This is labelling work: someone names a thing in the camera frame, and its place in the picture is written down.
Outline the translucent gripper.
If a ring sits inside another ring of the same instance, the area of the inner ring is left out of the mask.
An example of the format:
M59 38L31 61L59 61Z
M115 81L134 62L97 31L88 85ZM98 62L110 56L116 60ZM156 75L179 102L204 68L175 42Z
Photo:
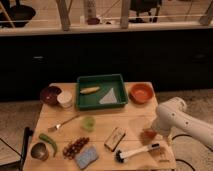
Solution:
M159 151L165 153L166 148L171 146L172 140L170 135L160 135L157 133L155 138L149 143L159 144Z

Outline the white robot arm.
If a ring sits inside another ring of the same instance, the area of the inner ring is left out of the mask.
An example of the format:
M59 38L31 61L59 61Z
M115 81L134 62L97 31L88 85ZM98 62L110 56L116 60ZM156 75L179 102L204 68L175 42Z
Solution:
M180 97L159 103L155 109L156 118L150 126L151 131L168 137L171 128L176 127L213 152L213 124L190 116L186 110L187 104Z

